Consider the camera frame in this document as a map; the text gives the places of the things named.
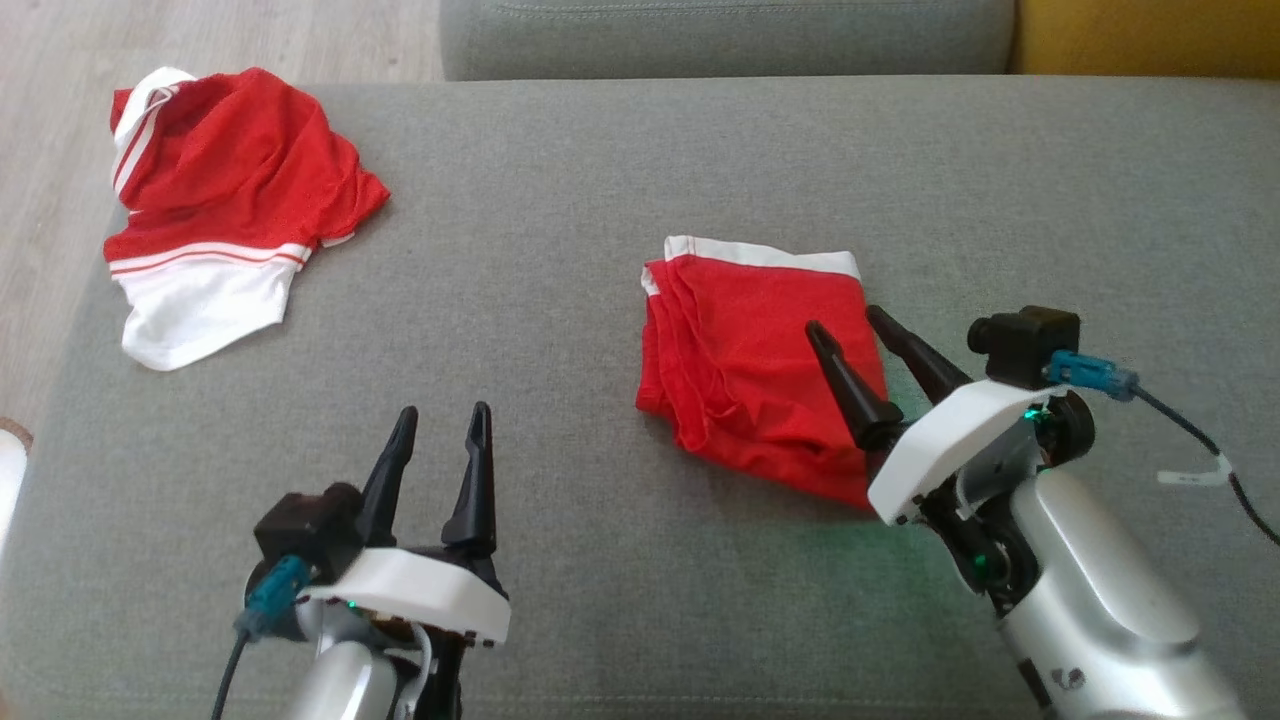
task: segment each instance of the cable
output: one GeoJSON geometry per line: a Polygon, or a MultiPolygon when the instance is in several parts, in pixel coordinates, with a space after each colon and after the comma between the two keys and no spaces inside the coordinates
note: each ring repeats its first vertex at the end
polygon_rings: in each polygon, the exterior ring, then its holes
{"type": "Polygon", "coordinates": [[[227,706],[227,694],[232,689],[232,678],[236,675],[236,666],[239,665],[239,656],[244,652],[244,646],[248,644],[248,633],[241,632],[236,634],[236,646],[232,647],[232,656],[227,659],[227,669],[223,670],[223,682],[218,685],[218,697],[214,698],[214,712],[209,716],[210,720],[221,720],[223,707],[227,706]]]}
{"type": "Polygon", "coordinates": [[[1161,415],[1169,418],[1170,420],[1176,423],[1179,428],[1187,430],[1188,433],[1192,434],[1192,437],[1201,441],[1201,445],[1204,446],[1204,450],[1208,450],[1210,455],[1212,455],[1213,457],[1222,455],[1222,451],[1217,448],[1217,443],[1210,439],[1210,437],[1204,434],[1204,430],[1197,428],[1196,424],[1188,420],[1185,416],[1183,416],[1181,413],[1161,402],[1160,398],[1147,392],[1147,389],[1143,388],[1142,386],[1133,386],[1129,389],[1133,392],[1134,397],[1138,397],[1147,405],[1151,405],[1161,415]]]}
{"type": "Polygon", "coordinates": [[[218,685],[218,698],[214,700],[214,712],[211,720],[220,720],[223,706],[227,705],[227,693],[232,689],[232,676],[236,675],[236,666],[239,665],[239,656],[244,652],[244,646],[257,642],[271,634],[280,619],[293,611],[298,594],[311,579],[311,568],[296,555],[282,557],[266,577],[257,583],[253,592],[244,601],[244,610],[236,618],[236,646],[232,656],[227,660],[227,669],[223,670],[223,682],[218,685]]]}
{"type": "MultiPolygon", "coordinates": [[[[1204,448],[1213,455],[1213,457],[1219,457],[1222,455],[1222,451],[1219,450],[1217,443],[1215,443],[1207,434],[1204,434],[1204,430],[1197,428],[1194,423],[1183,416],[1181,413],[1161,402],[1160,398],[1147,392],[1142,386],[1134,384],[1129,389],[1133,391],[1134,397],[1138,397],[1147,405],[1151,405],[1152,407],[1156,409],[1157,413],[1160,413],[1165,418],[1169,418],[1175,424],[1178,424],[1179,428],[1190,433],[1192,437],[1198,439],[1201,445],[1203,445],[1204,448]]],[[[1244,495],[1244,488],[1240,487],[1240,479],[1235,477],[1235,470],[1228,473],[1226,482],[1228,484],[1231,486],[1231,492],[1235,493],[1235,500],[1240,503],[1240,507],[1244,510],[1244,514],[1249,518],[1249,520],[1253,521],[1253,524],[1257,525],[1260,530],[1262,530],[1262,534],[1265,534],[1268,541],[1271,541],[1276,546],[1280,546],[1280,536],[1277,536],[1276,532],[1271,529],[1271,525],[1268,525],[1266,520],[1263,520],[1262,516],[1258,515],[1258,511],[1253,509],[1253,503],[1249,502],[1248,496],[1244,495]]]]}

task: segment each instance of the blue cable connector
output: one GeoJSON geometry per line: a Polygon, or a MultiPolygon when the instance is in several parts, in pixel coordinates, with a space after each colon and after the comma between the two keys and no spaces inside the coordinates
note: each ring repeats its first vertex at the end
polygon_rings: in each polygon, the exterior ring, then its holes
{"type": "Polygon", "coordinates": [[[1133,400],[1133,391],[1138,387],[1138,373],[1117,368],[1110,360],[1069,350],[1053,354],[1046,379],[1051,383],[1096,389],[1121,402],[1133,400]]]}
{"type": "Polygon", "coordinates": [[[236,632],[257,642],[293,609],[298,591],[311,582],[311,568],[297,555],[285,555],[250,593],[244,610],[236,618],[236,632]]]}

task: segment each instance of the black cable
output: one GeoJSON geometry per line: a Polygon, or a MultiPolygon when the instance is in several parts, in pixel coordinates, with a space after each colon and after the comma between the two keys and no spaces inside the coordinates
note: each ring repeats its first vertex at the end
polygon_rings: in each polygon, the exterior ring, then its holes
{"type": "Polygon", "coordinates": [[[1217,448],[1217,443],[1210,439],[1207,434],[1204,434],[1204,430],[1197,428],[1190,420],[1184,418],[1181,413],[1161,402],[1153,395],[1147,392],[1142,386],[1133,386],[1133,395],[1134,397],[1140,397],[1143,401],[1147,402],[1147,405],[1155,407],[1165,418],[1169,418],[1174,423],[1178,423],[1179,428],[1187,430],[1196,439],[1201,441],[1201,445],[1203,445],[1204,448],[1208,450],[1213,457],[1217,457],[1219,455],[1222,454],[1222,451],[1217,448]]]}
{"type": "Polygon", "coordinates": [[[218,697],[214,698],[214,712],[209,720],[221,720],[223,707],[227,705],[227,694],[232,691],[232,678],[236,675],[236,666],[239,665],[239,656],[248,644],[248,633],[236,635],[236,646],[232,647],[232,656],[227,659],[227,669],[223,670],[223,682],[218,685],[218,697]]]}
{"type": "MultiPolygon", "coordinates": [[[[1158,398],[1156,398],[1153,395],[1151,395],[1139,386],[1134,386],[1132,389],[1134,397],[1142,398],[1143,402],[1155,407],[1156,411],[1158,411],[1161,415],[1176,423],[1179,428],[1190,433],[1196,439],[1201,442],[1201,445],[1204,446],[1206,450],[1208,450],[1213,455],[1213,457],[1222,455],[1222,451],[1219,450],[1217,443],[1210,439],[1210,437],[1204,434],[1204,430],[1197,428],[1194,423],[1184,418],[1181,413],[1165,405],[1164,402],[1161,402],[1158,398]]],[[[1249,502],[1248,496],[1244,495],[1244,488],[1240,487],[1240,479],[1235,477],[1234,470],[1226,475],[1226,482],[1229,486],[1231,486],[1231,492],[1235,493],[1235,500],[1240,503],[1240,507],[1244,510],[1244,514],[1249,518],[1249,520],[1252,520],[1253,524],[1257,525],[1260,530],[1262,530],[1262,534],[1265,534],[1268,541],[1280,546],[1280,534],[1276,534],[1276,532],[1271,529],[1271,525],[1268,525],[1267,521],[1263,520],[1261,515],[1258,515],[1258,511],[1253,509],[1253,503],[1249,502]]]]}

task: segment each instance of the gray couch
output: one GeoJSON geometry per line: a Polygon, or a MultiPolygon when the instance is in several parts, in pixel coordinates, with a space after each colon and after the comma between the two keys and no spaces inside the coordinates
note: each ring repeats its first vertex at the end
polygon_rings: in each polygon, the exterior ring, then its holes
{"type": "Polygon", "coordinates": [[[1015,0],[443,0],[448,79],[1001,73],[1015,0]]]}
{"type": "MultiPolygon", "coordinates": [[[[1006,720],[1034,706],[941,544],[708,466],[632,407],[664,236],[849,249],[870,300],[970,372],[969,322],[1069,307],[1220,438],[1260,511],[1280,405],[1280,86],[1028,77],[320,87],[392,188],[297,278],[283,325],[172,374],[87,288],[0,577],[22,720],[205,717],[250,533],[284,492],[360,482],[422,411],[397,534],[452,506],[471,404],[495,413],[509,643],[468,717],[1006,720]]],[[[923,402],[888,364],[891,393],[923,402]]],[[[1254,717],[1280,707],[1277,550],[1207,460],[1094,401],[1080,462],[1198,609],[1254,717]]],[[[282,710],[308,650],[252,647],[228,720],[282,710]]]]}

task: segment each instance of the yellow cushion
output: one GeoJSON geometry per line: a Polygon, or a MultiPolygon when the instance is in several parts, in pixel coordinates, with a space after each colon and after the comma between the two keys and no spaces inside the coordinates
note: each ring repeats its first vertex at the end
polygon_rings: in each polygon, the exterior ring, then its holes
{"type": "Polygon", "coordinates": [[[1019,0],[1010,69],[1280,78],[1280,0],[1019,0]]]}

